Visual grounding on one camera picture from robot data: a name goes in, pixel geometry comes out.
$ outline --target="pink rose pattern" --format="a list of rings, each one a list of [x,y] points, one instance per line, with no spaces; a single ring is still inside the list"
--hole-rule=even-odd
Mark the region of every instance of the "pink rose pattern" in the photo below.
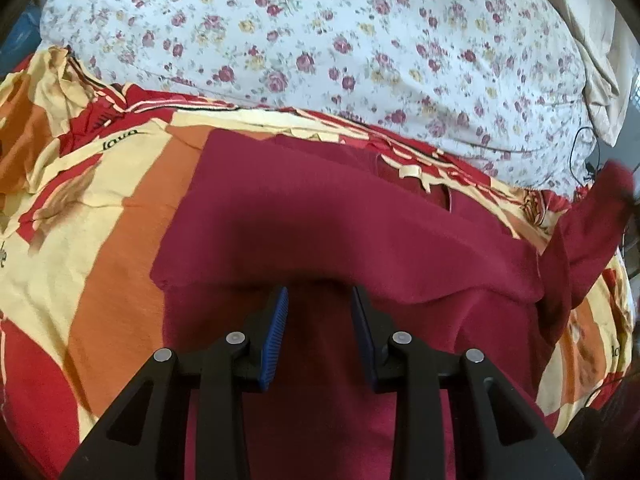
[[[49,0],[41,32],[106,82],[341,114],[566,195],[590,124],[546,0]]]

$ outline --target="patterned blanket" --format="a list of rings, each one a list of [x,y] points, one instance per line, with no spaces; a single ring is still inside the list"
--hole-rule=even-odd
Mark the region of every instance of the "patterned blanket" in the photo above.
[[[149,270],[214,128],[373,150],[425,193],[443,185],[476,200],[540,253],[570,207],[378,126],[107,86],[66,50],[37,54],[0,86],[1,409],[49,478],[162,346],[163,296]],[[626,371],[631,333],[628,280],[613,257],[542,377],[536,402],[556,434]]]
[[[40,31],[108,84],[378,124],[512,186],[572,197],[594,149],[548,0],[47,0]]]

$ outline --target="pillow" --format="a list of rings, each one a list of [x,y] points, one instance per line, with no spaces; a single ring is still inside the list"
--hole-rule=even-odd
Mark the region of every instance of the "pillow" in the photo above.
[[[515,186],[572,196],[593,149],[547,0],[49,0],[40,28],[107,83],[380,124]]]

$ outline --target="black cable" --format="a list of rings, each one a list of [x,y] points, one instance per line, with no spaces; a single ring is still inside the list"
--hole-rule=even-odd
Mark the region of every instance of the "black cable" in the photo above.
[[[638,370],[637,372],[633,372],[632,374],[629,374],[627,376],[624,377],[619,377],[617,379],[613,379],[612,381],[609,381],[608,383],[604,383],[601,384],[600,386],[598,386],[595,390],[593,390],[591,392],[591,395],[589,395],[589,397],[587,397],[587,402],[584,403],[585,406],[588,406],[589,403],[591,402],[591,399],[593,399],[593,396],[595,394],[597,394],[601,389],[603,389],[605,386],[609,386],[610,384],[615,384],[615,383],[619,383],[620,381],[625,381],[627,379],[630,379],[631,377],[635,377],[636,375],[640,375],[640,370]]]
[[[591,130],[591,133],[593,134],[593,138],[596,139],[596,146],[598,147],[598,165],[596,166],[596,174],[598,174],[598,172],[600,171],[600,143],[598,142],[598,137],[596,136],[595,131],[593,130],[593,128],[591,126],[582,126],[578,129],[578,131],[575,134],[575,138],[574,138],[574,145],[571,147],[571,153],[569,153],[569,171],[571,172],[571,176],[574,178],[574,180],[578,183],[578,186],[584,186],[584,182],[580,182],[578,180],[578,178],[575,176],[574,174],[574,168],[572,167],[572,162],[574,161],[574,150],[575,150],[575,143],[578,141],[578,136],[580,135],[580,133],[583,130]]]

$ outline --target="dark red towel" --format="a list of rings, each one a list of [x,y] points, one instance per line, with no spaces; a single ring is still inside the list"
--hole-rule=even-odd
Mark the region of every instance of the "dark red towel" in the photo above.
[[[388,479],[395,400],[365,384],[349,285],[434,348],[482,349],[534,405],[630,215],[631,176],[609,164],[538,257],[468,197],[450,192],[449,211],[442,194],[389,180],[375,154],[339,144],[224,130],[207,141],[152,278],[178,350],[240,328],[271,283],[290,286],[276,379],[245,396],[254,480]]]

